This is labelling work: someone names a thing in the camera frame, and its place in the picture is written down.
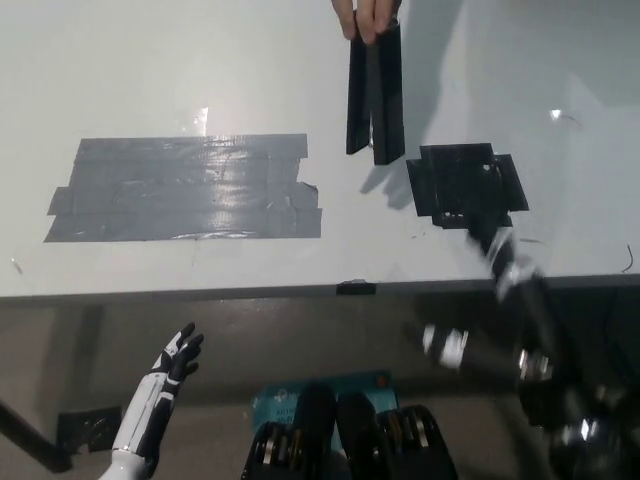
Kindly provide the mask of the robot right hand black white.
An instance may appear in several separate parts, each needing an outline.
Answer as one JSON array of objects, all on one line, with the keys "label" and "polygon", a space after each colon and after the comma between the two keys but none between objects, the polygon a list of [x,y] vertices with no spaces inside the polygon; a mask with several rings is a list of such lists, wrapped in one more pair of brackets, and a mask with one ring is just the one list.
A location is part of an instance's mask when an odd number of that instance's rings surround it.
[{"label": "robot right hand black white", "polygon": [[487,230],[476,231],[473,239],[489,263],[498,305],[529,329],[525,345],[509,353],[468,331],[427,325],[420,347],[429,360],[450,370],[510,385],[547,381],[553,376],[558,334],[543,277],[531,258],[517,253],[511,229],[495,229],[490,243],[487,234]]}]

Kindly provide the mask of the person's bare hand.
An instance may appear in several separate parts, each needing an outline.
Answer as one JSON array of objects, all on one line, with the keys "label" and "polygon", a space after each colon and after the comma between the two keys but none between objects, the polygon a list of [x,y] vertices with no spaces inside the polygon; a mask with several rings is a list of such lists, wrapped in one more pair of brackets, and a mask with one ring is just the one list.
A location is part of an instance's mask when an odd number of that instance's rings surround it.
[{"label": "person's bare hand", "polygon": [[353,40],[357,35],[365,44],[373,44],[397,17],[398,0],[332,0],[343,36]]}]

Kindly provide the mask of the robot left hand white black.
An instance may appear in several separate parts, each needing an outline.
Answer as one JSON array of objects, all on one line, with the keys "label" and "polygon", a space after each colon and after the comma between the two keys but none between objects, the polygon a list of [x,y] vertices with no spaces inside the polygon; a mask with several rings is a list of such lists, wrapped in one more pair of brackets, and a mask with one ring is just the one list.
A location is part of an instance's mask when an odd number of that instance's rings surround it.
[{"label": "robot left hand white black", "polygon": [[183,382],[198,369],[203,334],[189,323],[165,346],[142,378],[116,435],[114,450],[157,460]]}]

